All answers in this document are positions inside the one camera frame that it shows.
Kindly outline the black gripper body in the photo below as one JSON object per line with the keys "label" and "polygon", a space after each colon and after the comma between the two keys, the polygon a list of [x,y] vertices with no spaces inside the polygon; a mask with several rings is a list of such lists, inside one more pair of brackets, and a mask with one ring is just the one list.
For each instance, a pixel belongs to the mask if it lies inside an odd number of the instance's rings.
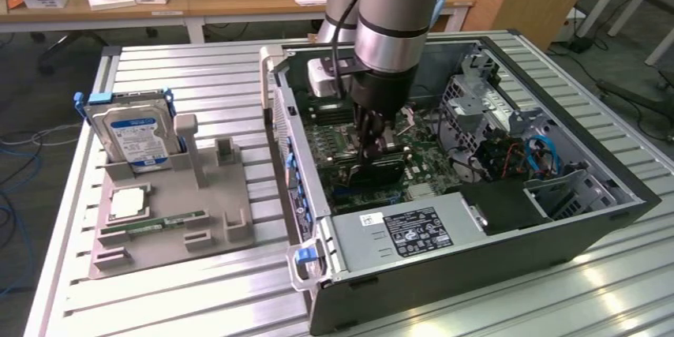
{"label": "black gripper body", "polygon": [[355,120],[362,121],[368,113],[392,119],[407,101],[415,76],[416,68],[399,73],[374,69],[354,73],[350,96]]}

